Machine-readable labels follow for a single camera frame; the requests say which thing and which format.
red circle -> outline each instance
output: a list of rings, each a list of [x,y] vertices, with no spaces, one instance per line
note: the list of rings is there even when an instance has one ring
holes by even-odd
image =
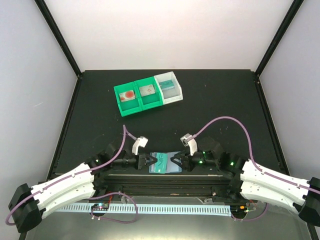
[[[134,91],[127,91],[125,93],[125,97],[128,99],[133,98],[134,96],[135,96]]]

gray floor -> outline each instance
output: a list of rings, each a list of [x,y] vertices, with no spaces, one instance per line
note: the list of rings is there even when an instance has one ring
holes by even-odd
[[[92,220],[87,213],[55,212],[30,231],[27,240],[309,240],[307,225],[272,209],[254,222],[207,215],[141,214],[137,222]],[[109,214],[120,220],[133,215]]]

black frame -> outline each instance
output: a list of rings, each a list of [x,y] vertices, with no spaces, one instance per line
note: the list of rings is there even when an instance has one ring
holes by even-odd
[[[66,114],[66,118],[62,127],[62,131],[58,140],[58,144],[56,147],[56,150],[54,152],[54,156],[51,162],[51,166],[49,169],[49,173],[47,176],[47,179],[51,179],[54,178],[55,176],[52,175],[52,173],[55,171],[55,163],[58,161],[59,157],[60,157],[60,153],[62,150],[62,146],[64,143],[64,139],[67,133],[67,129],[70,123],[70,119],[73,113],[73,109],[77,100],[77,96],[78,96],[78,92],[80,89],[80,85],[81,85],[81,81],[82,81],[82,72],[80,70],[80,68],[77,65],[76,60],[74,59],[62,33],[60,32],[53,16],[50,13],[49,8],[47,7],[45,0],[34,0],[38,6],[38,8],[40,9],[44,19],[46,20],[47,24],[49,25],[53,35],[55,36],[57,42],[59,43],[63,53],[65,54],[67,60],[69,61],[74,73],[77,76],[77,82],[74,88],[74,92],[72,94],[72,98],[71,98],[71,102]],[[265,120],[269,129],[269,133],[272,139],[272,143],[273,143],[273,147],[275,149],[276,152],[276,156],[278,158],[278,162],[279,162],[279,167],[281,169],[281,171],[285,172],[287,175],[289,175],[289,169],[288,166],[286,164],[286,160],[283,154],[283,151],[281,149],[281,145],[279,142],[279,138],[271,117],[271,113],[270,110],[268,108],[268,104],[266,101],[266,97],[263,91],[263,88],[260,84],[260,75],[263,72],[263,70],[265,69],[266,65],[268,64],[270,58],[272,57],[274,51],[276,50],[279,42],[281,41],[282,37],[284,36],[286,30],[288,29],[290,23],[292,22],[292,20],[294,19],[296,13],[298,12],[300,6],[302,5],[302,3],[304,2],[304,0],[293,0],[289,10],[287,11],[281,25],[279,26],[275,36],[273,37],[268,49],[266,50],[259,66],[257,67],[256,71],[254,72],[254,83],[256,86],[256,90],[260,99],[260,103],[262,106],[262,110],[265,116]],[[316,229],[313,225],[307,224],[308,230],[310,232],[310,236],[313,240],[318,240],[318,235],[316,232]],[[19,239],[25,239],[26,238],[26,234],[21,234]]]

perforated metal strip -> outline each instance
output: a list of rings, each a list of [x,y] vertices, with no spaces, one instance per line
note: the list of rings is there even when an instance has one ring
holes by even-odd
[[[56,212],[89,213],[95,203],[75,202],[64,206]],[[171,205],[171,204],[137,204],[139,214],[177,214],[177,215],[218,215],[231,216],[230,207],[224,205]],[[134,214],[133,204],[111,203],[108,210],[94,213]]]

black table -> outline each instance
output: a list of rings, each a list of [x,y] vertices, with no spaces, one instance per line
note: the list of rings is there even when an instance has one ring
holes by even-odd
[[[145,136],[149,152],[180,151],[180,137],[195,134],[211,119],[231,116],[247,128],[255,160],[279,171],[261,100],[250,70],[174,70],[183,101],[121,117],[113,87],[171,70],[86,70],[81,80],[52,174],[64,174],[121,137],[122,125]],[[197,139],[211,136],[228,152],[249,157],[243,130],[231,120],[213,123]]]

